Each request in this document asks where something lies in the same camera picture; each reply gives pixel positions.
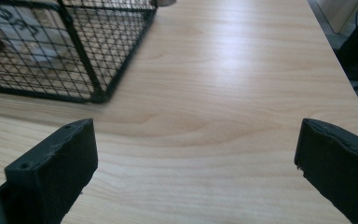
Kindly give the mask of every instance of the wooden table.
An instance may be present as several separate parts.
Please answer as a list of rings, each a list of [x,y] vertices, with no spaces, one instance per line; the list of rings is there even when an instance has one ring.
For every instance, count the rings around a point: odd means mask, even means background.
[[[106,105],[0,94],[0,184],[84,118],[99,168],[63,223],[349,222],[293,162],[303,118],[358,134],[358,99],[305,0],[161,8]]]

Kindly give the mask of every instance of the black rubber pad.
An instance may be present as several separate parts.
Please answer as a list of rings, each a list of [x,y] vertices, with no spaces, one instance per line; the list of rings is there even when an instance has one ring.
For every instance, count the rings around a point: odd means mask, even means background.
[[[24,223],[60,223],[98,166],[92,119],[61,127],[5,168]]]
[[[352,223],[358,223],[358,136],[304,119],[295,164],[304,177]]]

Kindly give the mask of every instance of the black cable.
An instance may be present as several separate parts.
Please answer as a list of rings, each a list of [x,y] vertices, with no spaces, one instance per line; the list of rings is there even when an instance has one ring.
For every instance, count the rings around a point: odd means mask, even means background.
[[[354,24],[356,25],[356,28],[357,28],[357,25],[358,25],[358,10],[356,11],[356,15],[354,16]]]

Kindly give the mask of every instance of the black metal frame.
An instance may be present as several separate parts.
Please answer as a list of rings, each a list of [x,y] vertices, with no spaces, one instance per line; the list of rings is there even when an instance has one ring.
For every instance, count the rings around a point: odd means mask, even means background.
[[[148,0],[121,0],[117,4],[115,0],[110,2],[104,2],[103,0],[81,0],[75,4],[72,4],[71,1],[72,0],[58,0],[57,4],[16,0],[0,1],[0,6],[25,7],[31,10],[51,10],[56,12],[65,27],[65,31],[60,29],[58,29],[58,31],[67,32],[72,41],[72,43],[65,47],[68,48],[68,51],[75,49],[71,51],[71,57],[74,58],[67,57],[64,60],[59,59],[59,63],[63,66],[63,69],[51,69],[39,63],[30,65],[23,60],[23,56],[21,56],[20,52],[12,53],[8,52],[7,48],[1,48],[0,66],[4,66],[2,70],[4,70],[5,73],[3,74],[3,72],[0,71],[0,92],[79,103],[103,103],[109,100],[118,82],[122,78],[124,71],[130,64],[131,57],[149,29],[157,12],[157,7],[151,5]],[[113,6],[114,4],[119,5],[120,2],[126,3],[130,7]],[[100,27],[96,28],[96,25],[92,23],[91,20],[95,19],[92,17],[96,18],[96,23],[99,23],[98,25]],[[117,18],[122,20],[121,22],[126,26],[122,28],[122,30],[117,28],[119,26],[114,27],[114,25],[112,25]],[[89,22],[90,25],[83,26],[84,21]],[[46,32],[46,27],[39,28]],[[119,37],[116,40],[113,35],[117,33],[119,33]],[[92,38],[97,38],[97,40],[92,42],[90,41]],[[104,42],[109,42],[111,39],[115,39],[116,42],[113,42],[107,47],[103,47],[103,45],[105,45]],[[51,41],[50,44],[54,49],[56,49],[55,46],[59,46],[57,43],[54,43],[54,41]],[[12,55],[21,58],[21,65],[11,60]],[[8,58],[9,62],[2,62],[2,58],[5,57]],[[69,61],[70,64],[74,64],[73,69],[76,70],[75,72],[66,69],[67,64],[65,60]],[[54,62],[51,62],[50,58],[48,58],[48,63],[54,66]],[[73,80],[73,73],[84,76],[83,69],[86,71],[87,76],[79,78],[82,79],[80,81],[77,79]],[[7,75],[13,75],[13,80],[5,80],[3,76]],[[52,78],[39,81],[40,77],[46,78],[49,76]],[[33,82],[35,83],[28,83],[26,78],[33,78]],[[48,85],[44,86],[42,82],[48,82]],[[60,87],[53,87],[53,83],[58,83]]]

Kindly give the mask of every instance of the wire cage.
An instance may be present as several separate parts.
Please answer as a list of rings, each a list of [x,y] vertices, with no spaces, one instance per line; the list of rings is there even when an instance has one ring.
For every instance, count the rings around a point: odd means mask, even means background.
[[[157,11],[149,0],[0,0],[0,91],[106,102]]]

